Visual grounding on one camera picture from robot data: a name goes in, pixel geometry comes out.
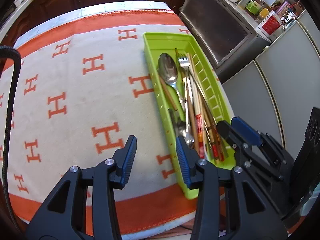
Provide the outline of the bamboo chopstick red end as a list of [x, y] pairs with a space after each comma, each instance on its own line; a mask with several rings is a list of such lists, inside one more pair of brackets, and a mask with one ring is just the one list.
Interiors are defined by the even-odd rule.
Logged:
[[200, 93], [194, 92], [193, 103], [195, 108], [195, 120], [197, 136], [199, 140], [199, 155], [213, 164], [218, 164], [219, 156], [206, 110], [204, 109]]

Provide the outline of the orange beige H-pattern cloth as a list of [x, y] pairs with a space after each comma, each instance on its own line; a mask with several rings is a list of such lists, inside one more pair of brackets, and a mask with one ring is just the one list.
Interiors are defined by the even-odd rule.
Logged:
[[187, 28], [164, 3], [71, 16], [39, 25], [16, 44], [22, 67], [8, 161], [15, 214], [31, 221], [71, 166], [98, 165], [132, 134], [131, 176], [115, 192], [122, 236], [145, 238], [189, 222], [197, 201], [176, 181], [143, 41], [146, 32]]

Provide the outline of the bamboo chopstick red band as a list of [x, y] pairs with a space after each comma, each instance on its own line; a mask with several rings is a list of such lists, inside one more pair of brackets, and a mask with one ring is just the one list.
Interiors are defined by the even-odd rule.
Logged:
[[192, 80], [191, 74], [189, 74], [189, 80], [190, 80], [191, 91], [192, 91], [192, 95], [193, 95], [192, 97], [193, 97], [193, 106], [194, 106], [194, 111], [195, 111], [197, 137], [198, 137], [198, 141], [199, 141], [199, 155], [200, 155], [201, 159], [204, 159], [205, 153], [204, 153], [202, 115], [201, 115], [201, 109], [200, 109], [199, 94], [197, 92], [196, 84]]

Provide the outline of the steel countertop oven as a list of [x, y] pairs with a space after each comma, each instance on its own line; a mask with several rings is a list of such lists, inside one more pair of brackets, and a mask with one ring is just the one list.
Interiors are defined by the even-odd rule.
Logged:
[[229, 0], [185, 0], [179, 17], [222, 82], [271, 44], [255, 20]]

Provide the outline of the green oil bottle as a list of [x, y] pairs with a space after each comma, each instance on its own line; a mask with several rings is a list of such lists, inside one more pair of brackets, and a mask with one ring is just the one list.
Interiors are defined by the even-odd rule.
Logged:
[[263, 0], [250, 0], [245, 9], [255, 16], [263, 9]]

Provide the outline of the steel fork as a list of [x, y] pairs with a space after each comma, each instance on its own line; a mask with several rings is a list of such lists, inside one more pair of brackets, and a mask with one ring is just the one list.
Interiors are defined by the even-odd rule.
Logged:
[[185, 142], [187, 143], [188, 147], [192, 148], [194, 146], [195, 139], [191, 133], [190, 114], [188, 109], [188, 70], [190, 67], [190, 61], [186, 55], [185, 57], [187, 59], [186, 65], [188, 66], [185, 70], [186, 76], [183, 78], [184, 104], [185, 104], [185, 132], [186, 132]]

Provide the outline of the bamboo chopstick patterned end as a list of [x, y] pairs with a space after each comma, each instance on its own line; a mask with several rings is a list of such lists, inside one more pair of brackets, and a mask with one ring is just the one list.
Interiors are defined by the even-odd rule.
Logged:
[[204, 108], [204, 118], [207, 124], [207, 129], [209, 133], [210, 141], [212, 142], [212, 149], [213, 149], [213, 157], [216, 164], [224, 161], [225, 158], [223, 156], [223, 149], [220, 136], [217, 132], [216, 126], [214, 124], [214, 120], [209, 116], [209, 111], [205, 101], [201, 100], [202, 107]]

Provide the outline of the red labelled jar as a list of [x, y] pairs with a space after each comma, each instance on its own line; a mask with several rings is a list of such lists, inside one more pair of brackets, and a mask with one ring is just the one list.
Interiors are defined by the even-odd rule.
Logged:
[[283, 32], [283, 26], [279, 16], [272, 11], [259, 24], [258, 28], [266, 35], [272, 42], [274, 42]]

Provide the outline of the dark wood long chopstick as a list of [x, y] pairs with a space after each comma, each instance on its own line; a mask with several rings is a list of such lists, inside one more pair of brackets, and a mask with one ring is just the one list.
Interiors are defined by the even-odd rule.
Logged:
[[[194, 81], [195, 84], [196, 84], [197, 90], [198, 90], [199, 93], [201, 94], [201, 100], [203, 99], [203, 100], [205, 101], [206, 105], [207, 105], [207, 108], [208, 108], [208, 111], [209, 111], [209, 116], [214, 120], [214, 124], [215, 124], [215, 126], [216, 126], [217, 123], [216, 123], [216, 121], [215, 121], [215, 117], [214, 117], [213, 114], [212, 114], [212, 111], [210, 110], [208, 99], [206, 98], [205, 93], [204, 93], [202, 87], [200, 86], [199, 79], [198, 79], [198, 78], [195, 76], [195, 74], [194, 74], [194, 73], [195, 73], [195, 66], [194, 66], [193, 58], [191, 57], [191, 55], [190, 55], [189, 53], [187, 53], [187, 57], [188, 57], [188, 59], [189, 59], [189, 61], [190, 61], [190, 65], [191, 65], [191, 69], [192, 69], [192, 71], [190, 72], [191, 77], [192, 77], [193, 81]], [[208, 141], [210, 141], [209, 133], [208, 133], [208, 129], [207, 129], [207, 128], [208, 128], [208, 127], [207, 127], [207, 124], [205, 124], [204, 129], [205, 129], [205, 131], [206, 131], [206, 133], [207, 133], [207, 139], [208, 139]], [[228, 155], [225, 154], [225, 150], [224, 150], [224, 146], [223, 146], [223, 141], [222, 141], [222, 139], [221, 139], [221, 143], [222, 143], [222, 149], [223, 149], [223, 156], [224, 156], [224, 158], [226, 159], [226, 157], [228, 157]]]

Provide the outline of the green plastic utensil tray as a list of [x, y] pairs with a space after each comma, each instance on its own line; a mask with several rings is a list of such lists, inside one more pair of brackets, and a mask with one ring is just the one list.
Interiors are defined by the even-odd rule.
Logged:
[[233, 117], [232, 109], [223, 91], [217, 75], [214, 74], [210, 62], [197, 43], [196, 39], [187, 34], [155, 33], [146, 32], [143, 34], [144, 54], [148, 65], [156, 101], [165, 130], [165, 137], [169, 146], [169, 152], [173, 169], [176, 174], [177, 183], [183, 191], [185, 198], [191, 200], [198, 196], [198, 190], [190, 190], [185, 185], [176, 153], [176, 129], [172, 122], [177, 120], [185, 121], [185, 92], [182, 71], [177, 69], [177, 77], [172, 78], [174, 83], [170, 86], [164, 82], [160, 75], [160, 55], [168, 54], [178, 63], [177, 54], [190, 54], [195, 65], [190, 70], [190, 75], [197, 78], [199, 85], [204, 91], [212, 115], [216, 122], [226, 120], [230, 122]]

